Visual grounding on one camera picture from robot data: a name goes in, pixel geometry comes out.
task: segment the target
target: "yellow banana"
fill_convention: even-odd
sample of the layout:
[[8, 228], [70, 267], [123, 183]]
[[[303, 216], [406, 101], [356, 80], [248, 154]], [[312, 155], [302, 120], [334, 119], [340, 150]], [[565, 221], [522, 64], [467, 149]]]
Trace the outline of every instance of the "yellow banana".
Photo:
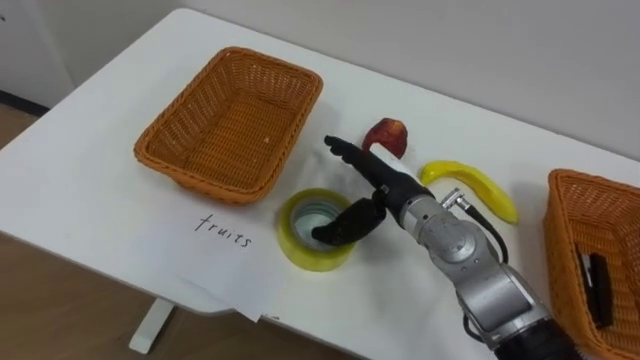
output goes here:
[[509, 195], [480, 170], [457, 161], [433, 161], [422, 169], [420, 181], [426, 186], [441, 177], [462, 181], [496, 216], [511, 224], [518, 222], [518, 212]]

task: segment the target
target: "wicker basket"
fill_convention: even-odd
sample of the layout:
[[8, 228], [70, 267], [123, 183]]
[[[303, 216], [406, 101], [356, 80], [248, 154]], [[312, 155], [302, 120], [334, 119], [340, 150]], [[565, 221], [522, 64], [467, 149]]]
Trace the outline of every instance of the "wicker basket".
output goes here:
[[256, 201], [273, 187], [321, 91], [309, 70], [223, 49], [144, 131], [135, 156], [219, 201]]
[[[553, 312], [578, 345], [603, 359], [640, 359], [640, 189], [571, 170], [549, 175], [545, 238]], [[614, 324], [596, 329], [575, 246], [603, 255]]]

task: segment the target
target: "yellow tape roll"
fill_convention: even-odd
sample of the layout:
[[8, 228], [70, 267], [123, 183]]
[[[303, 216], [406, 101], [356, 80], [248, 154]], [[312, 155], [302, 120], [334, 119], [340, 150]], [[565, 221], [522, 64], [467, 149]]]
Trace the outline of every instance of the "yellow tape roll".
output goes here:
[[314, 226], [324, 225], [349, 207], [344, 196], [326, 189], [307, 189], [291, 197], [278, 214], [278, 243], [292, 263], [309, 271], [330, 271], [342, 265], [355, 243], [335, 247], [311, 237]]

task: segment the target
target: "black robotic finger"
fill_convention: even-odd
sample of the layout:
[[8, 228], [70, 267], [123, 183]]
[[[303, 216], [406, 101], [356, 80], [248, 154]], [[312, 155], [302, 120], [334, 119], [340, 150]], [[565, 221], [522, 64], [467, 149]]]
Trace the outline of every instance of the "black robotic finger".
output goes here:
[[396, 171], [371, 152], [364, 152], [357, 146], [335, 136], [326, 136], [325, 144], [331, 153], [341, 156], [345, 163], [356, 169], [376, 190], [383, 190], [380, 201], [389, 209], [400, 224], [400, 213], [407, 201], [419, 195], [433, 194], [411, 176]]
[[362, 198], [345, 209], [331, 223], [314, 228], [311, 236], [325, 244], [341, 246], [369, 235], [386, 217], [384, 205]]

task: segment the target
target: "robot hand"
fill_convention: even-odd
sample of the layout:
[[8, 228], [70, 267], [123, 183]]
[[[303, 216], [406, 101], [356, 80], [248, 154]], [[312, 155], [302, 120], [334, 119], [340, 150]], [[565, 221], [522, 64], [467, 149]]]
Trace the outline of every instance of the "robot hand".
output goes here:
[[375, 192], [371, 200], [362, 199], [365, 201], [347, 209], [342, 219], [314, 229], [315, 235], [329, 238], [340, 229], [349, 229], [360, 214], [375, 214], [377, 222], [367, 222], [374, 225], [365, 226], [367, 231], [342, 231], [364, 236], [382, 221], [380, 209], [385, 208], [400, 227], [429, 251], [433, 263], [453, 283], [465, 319], [471, 321], [481, 341], [499, 359], [581, 359], [571, 339], [526, 281], [505, 262], [498, 261], [497, 252], [484, 232], [475, 223], [460, 220], [448, 211], [451, 199], [438, 203], [411, 176], [349, 142], [333, 136], [325, 137], [324, 141], [331, 153], [353, 166]]

